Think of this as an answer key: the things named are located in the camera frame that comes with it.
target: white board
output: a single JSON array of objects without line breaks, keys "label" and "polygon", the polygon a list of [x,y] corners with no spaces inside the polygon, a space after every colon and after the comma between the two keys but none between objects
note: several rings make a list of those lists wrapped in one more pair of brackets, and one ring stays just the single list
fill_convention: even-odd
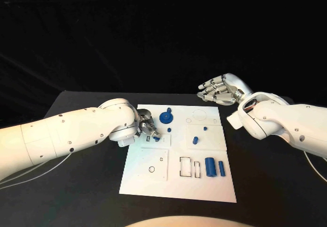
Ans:
[{"label": "white board", "polygon": [[[174,119],[170,124],[162,124],[158,116],[168,107]],[[147,141],[147,135],[142,134],[129,145],[119,193],[236,202],[217,107],[138,105],[138,109],[149,110],[157,131],[162,134],[164,140],[154,142],[151,138],[152,141]],[[165,178],[164,162],[159,161],[164,151],[167,151]],[[180,176],[180,157],[190,158],[190,177]],[[206,157],[214,158],[216,177],[206,176]],[[217,161],[223,161],[224,177],[220,176]]]}]

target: cable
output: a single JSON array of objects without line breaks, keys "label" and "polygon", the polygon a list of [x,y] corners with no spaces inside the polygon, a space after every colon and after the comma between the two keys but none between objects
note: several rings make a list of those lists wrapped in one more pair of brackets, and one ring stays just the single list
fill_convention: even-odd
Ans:
[{"label": "cable", "polygon": [[0,184],[7,183],[8,181],[14,180],[20,176],[23,176],[24,174],[27,174],[28,172],[31,172],[34,169],[37,169],[46,163],[47,163],[47,161],[46,162],[41,162],[34,168],[31,168],[30,170],[27,170],[24,173],[18,174],[15,177],[10,178],[8,180],[0,182]]},{"label": "cable", "polygon": [[[70,156],[70,154],[69,154],[69,155],[66,156],[66,158],[59,162],[59,164],[67,159],[69,156]],[[40,176],[43,176],[50,170],[47,170],[41,175],[36,176],[34,178],[31,178],[31,179],[28,179],[28,180],[25,180],[25,181],[21,181],[20,183],[14,183],[14,184],[11,184],[11,185],[8,185],[8,186],[5,186],[5,187],[1,187],[0,190],[4,189],[4,188],[8,188],[8,187],[11,187],[11,186],[14,186],[14,185],[17,185],[17,184],[21,184],[21,183],[25,183],[25,182],[34,180],[36,178],[38,178]]]},{"label": "cable", "polygon": [[315,167],[314,167],[314,165],[312,165],[309,159],[308,159],[308,163],[309,163],[309,165],[311,165],[314,171],[318,173],[319,177],[321,177],[321,178],[324,179],[324,181],[327,182],[327,179],[321,176],[319,172],[315,170]]}]

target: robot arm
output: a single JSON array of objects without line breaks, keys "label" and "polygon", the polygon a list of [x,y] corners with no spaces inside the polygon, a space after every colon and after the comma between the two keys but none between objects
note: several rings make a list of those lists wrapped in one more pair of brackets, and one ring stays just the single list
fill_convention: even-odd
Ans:
[{"label": "robot arm", "polygon": [[234,129],[244,127],[256,139],[279,136],[292,147],[327,157],[327,109],[312,105],[289,105],[276,95],[253,93],[230,73],[198,86],[197,96],[221,105],[239,103],[226,118]]},{"label": "robot arm", "polygon": [[121,147],[129,145],[142,129],[159,139],[151,113],[138,114],[125,99],[1,129],[0,180],[21,169],[95,146],[106,136]]}]

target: robotic hand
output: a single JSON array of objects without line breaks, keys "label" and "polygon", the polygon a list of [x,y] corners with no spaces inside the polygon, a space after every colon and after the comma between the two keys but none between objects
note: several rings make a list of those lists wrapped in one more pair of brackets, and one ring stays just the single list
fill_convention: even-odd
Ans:
[{"label": "robotic hand", "polygon": [[0,180],[21,169],[98,145],[106,136],[121,147],[141,133],[155,140],[148,110],[135,110],[125,99],[106,101],[40,121],[0,129]]},{"label": "robotic hand", "polygon": [[296,149],[327,158],[327,108],[289,105],[276,95],[253,93],[230,73],[206,81],[197,96],[203,101],[239,107],[226,118],[234,129],[244,127],[256,139],[279,136]]}]

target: black table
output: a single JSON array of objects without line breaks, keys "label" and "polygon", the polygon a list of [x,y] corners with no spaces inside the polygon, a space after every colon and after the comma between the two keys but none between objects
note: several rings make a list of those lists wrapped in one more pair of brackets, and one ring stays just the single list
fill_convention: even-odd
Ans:
[{"label": "black table", "polygon": [[[195,95],[64,91],[46,117],[96,107],[118,97],[134,106],[217,106]],[[234,110],[236,105],[219,106],[237,203],[119,195],[128,147],[119,148],[106,139],[73,153],[44,176],[0,191],[0,226],[123,226],[172,215],[216,217],[255,226],[327,226],[327,183],[302,152],[275,136],[256,140],[243,128],[233,130],[226,117]],[[327,173],[325,161],[312,155],[309,158]],[[62,159],[13,183],[43,173]]]}]

